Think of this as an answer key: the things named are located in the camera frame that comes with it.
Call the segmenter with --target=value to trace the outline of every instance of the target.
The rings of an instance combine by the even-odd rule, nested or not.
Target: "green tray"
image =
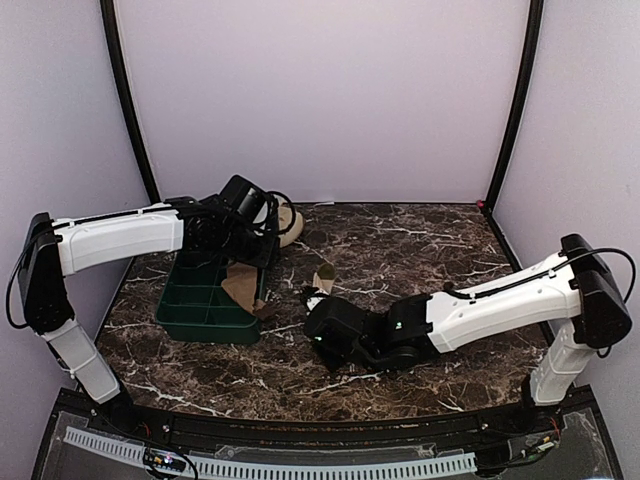
[[[220,286],[228,259],[179,252],[164,287],[156,319],[181,342],[251,344],[260,339],[260,320],[243,310]],[[257,297],[264,299],[264,270],[258,272]]]

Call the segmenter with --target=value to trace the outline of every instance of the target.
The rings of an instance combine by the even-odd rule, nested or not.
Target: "black cable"
[[[46,230],[42,230],[41,232],[38,232],[38,234],[36,236],[34,236],[31,240],[29,240],[29,242],[25,245],[25,247],[22,249],[22,252],[20,253],[20,256],[18,257],[18,261],[16,262],[15,266],[13,267],[13,271],[11,272],[11,276],[9,277],[9,283],[7,284],[7,289],[6,289],[6,294],[5,294],[5,303],[4,303],[4,308],[5,308],[5,313],[7,316],[7,321],[9,322],[9,325],[11,325],[13,328],[15,328],[16,330],[22,330],[23,328],[27,328],[29,325],[27,323],[23,323],[23,324],[17,324],[13,321],[13,316],[11,315],[11,291],[13,290],[13,283],[16,280],[16,276],[18,275],[18,272],[20,271],[20,267],[22,266],[22,262],[24,261],[25,257],[28,255],[29,251],[31,250],[31,248],[33,248],[33,246],[36,244],[36,242],[38,241],[38,239],[40,237],[42,237],[43,235],[46,235],[47,233],[52,233],[55,230],[59,229],[59,228],[65,228],[68,227],[70,225],[69,222],[65,222],[65,223],[61,223],[59,225],[55,225],[55,226],[51,226],[50,228],[46,229]]]
[[[291,210],[291,221],[289,222],[289,225],[287,225],[285,228],[281,230],[278,230],[277,232],[278,235],[284,235],[285,233],[291,231],[291,229],[296,223],[296,208],[293,206],[293,202],[291,201],[291,199],[282,192],[276,192],[275,190],[272,190],[270,192],[267,192],[267,194],[275,195],[277,197],[282,198],[284,202],[287,204],[287,206],[289,207],[289,210]]]
[[[11,325],[16,330],[22,330],[23,328],[27,328],[29,326],[29,324],[28,323],[17,324],[17,323],[15,323],[13,321],[13,316],[11,315],[11,290],[13,290],[13,282],[15,281],[16,276],[18,275],[18,271],[20,270],[20,266],[22,265],[22,261],[27,256],[27,252],[29,252],[29,249],[31,247],[33,247],[33,245],[36,243],[38,238],[40,238],[40,237],[37,236],[37,237],[32,238],[31,241],[29,241],[29,243],[22,250],[22,253],[18,257],[18,261],[16,262],[15,266],[13,267],[13,271],[11,272],[11,276],[9,277],[9,283],[7,284],[4,308],[5,308],[7,321],[9,322],[9,325]]]
[[[135,437],[135,436],[131,435],[130,433],[126,433],[126,432],[120,430],[113,423],[111,423],[109,421],[109,419],[106,416],[104,416],[104,414],[97,407],[99,407],[98,404],[96,404],[96,408],[94,408],[94,411],[98,415],[100,415],[100,418],[102,418],[102,420],[104,420],[104,422],[107,425],[109,425],[111,428],[113,428],[115,431],[117,431],[120,435],[122,435],[125,438],[130,438],[132,440],[138,440],[138,441],[142,442],[143,444],[145,444],[145,446],[146,446],[146,444],[149,444],[151,446],[159,448],[162,451],[170,452],[170,453],[173,453],[173,454],[177,455],[178,457],[182,458],[185,462],[187,462],[189,464],[189,467],[191,467],[191,470],[193,470],[193,478],[194,478],[194,480],[198,480],[200,478],[200,474],[198,473],[198,469],[196,468],[196,464],[193,463],[193,460],[191,460],[187,455],[185,455],[184,453],[178,452],[176,449],[170,448],[168,445],[162,445],[161,443],[154,442],[153,440],[149,440],[148,438],[147,439],[138,438],[138,437]]]
[[[571,265],[572,263],[577,262],[578,260],[581,260],[585,257],[591,257],[593,255],[597,255],[599,253],[616,253],[618,255],[623,256],[624,258],[627,259],[627,261],[629,262],[629,265],[631,266],[631,282],[629,283],[629,289],[627,290],[627,294],[624,297],[624,302],[626,303],[627,300],[629,300],[629,297],[631,296],[631,292],[634,289],[635,283],[636,283],[636,264],[633,261],[633,258],[631,257],[631,255],[629,255],[627,252],[625,252],[624,250],[620,250],[619,248],[611,248],[611,247],[604,247],[604,248],[596,248],[594,250],[591,250],[589,252],[584,252],[581,253],[580,255],[570,258],[568,260],[565,260],[564,262],[556,265],[555,267],[549,269],[549,270],[545,270],[543,272],[537,273],[535,275],[532,275],[530,277],[526,277],[523,279],[520,279],[518,281],[515,281],[513,283],[510,283],[508,285],[503,285],[501,287],[496,287],[496,288],[491,288],[489,290],[485,290],[483,292],[478,292],[475,295],[471,295],[468,293],[463,293],[463,292],[459,292],[454,290],[451,286],[449,285],[445,285],[444,288],[444,292],[451,295],[452,297],[461,299],[461,300],[478,300],[480,298],[486,298],[486,297],[490,297],[491,295],[495,295],[497,293],[501,293],[504,292],[506,290],[510,290],[512,288],[515,287],[519,287],[521,285],[524,285],[526,283],[529,283],[533,280],[538,280],[540,278],[543,278],[547,275],[549,275],[550,271],[557,271],[560,270],[568,265]]]
[[[611,353],[611,345],[609,345],[607,347],[607,349],[604,351],[604,353],[600,353],[600,350],[596,351],[596,355],[598,355],[598,358],[607,358],[609,356],[609,354]]]

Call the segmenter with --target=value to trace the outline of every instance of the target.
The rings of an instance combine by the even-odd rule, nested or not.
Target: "marble surface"
[[[542,358],[538,326],[466,345],[410,371],[353,366],[329,374],[302,326],[300,289],[331,262],[334,294],[384,311],[405,296],[471,286],[510,272],[498,243],[470,205],[310,206],[302,237],[267,275],[275,315],[252,346],[181,343],[155,324],[173,255],[135,260],[98,339],[136,403],[233,418],[342,421],[410,418],[519,400]]]

